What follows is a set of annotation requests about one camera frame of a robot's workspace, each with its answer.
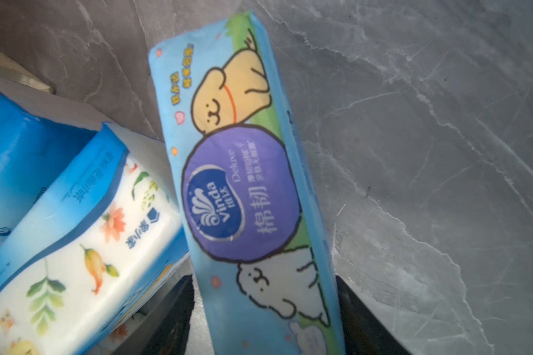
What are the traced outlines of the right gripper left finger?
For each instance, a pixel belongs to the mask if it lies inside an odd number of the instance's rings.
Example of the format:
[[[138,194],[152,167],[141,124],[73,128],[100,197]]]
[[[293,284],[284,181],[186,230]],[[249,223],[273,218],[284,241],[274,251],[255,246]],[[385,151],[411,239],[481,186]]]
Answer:
[[[164,317],[141,354],[185,354],[195,307],[192,275],[180,279],[161,305],[165,306]]]

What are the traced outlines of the Vinda cartoon tissue pack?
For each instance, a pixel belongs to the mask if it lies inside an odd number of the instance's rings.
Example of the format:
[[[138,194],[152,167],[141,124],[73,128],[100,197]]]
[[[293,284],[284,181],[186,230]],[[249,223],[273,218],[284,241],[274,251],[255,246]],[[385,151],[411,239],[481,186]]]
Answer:
[[[149,63],[216,354],[344,354],[327,233],[266,28],[236,14]]]

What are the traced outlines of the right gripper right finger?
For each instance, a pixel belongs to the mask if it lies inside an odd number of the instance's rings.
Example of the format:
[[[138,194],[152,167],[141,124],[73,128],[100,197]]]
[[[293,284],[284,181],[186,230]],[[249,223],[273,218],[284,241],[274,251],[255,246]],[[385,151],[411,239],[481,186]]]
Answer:
[[[336,276],[346,354],[410,355],[361,299]]]

